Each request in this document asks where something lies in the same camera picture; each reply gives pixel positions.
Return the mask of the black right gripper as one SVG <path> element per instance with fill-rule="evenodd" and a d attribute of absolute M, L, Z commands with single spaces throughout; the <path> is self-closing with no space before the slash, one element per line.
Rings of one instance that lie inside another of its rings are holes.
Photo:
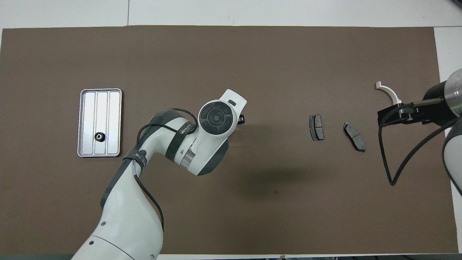
<path fill-rule="evenodd" d="M 431 87 L 426 91 L 422 100 L 413 102 L 414 112 L 411 113 L 411 124 L 422 123 L 423 125 L 427 125 L 429 123 L 435 123 L 436 125 L 442 126 L 452 119 L 452 111 L 449 109 L 445 100 L 445 84 L 446 82 L 443 81 Z M 404 105 L 405 104 L 395 104 L 378 111 L 378 126 L 405 124 L 410 117 L 406 113 L 406 108 L 403 108 Z M 401 110 L 392 113 L 382 124 L 385 115 L 396 108 L 401 108 Z"/>

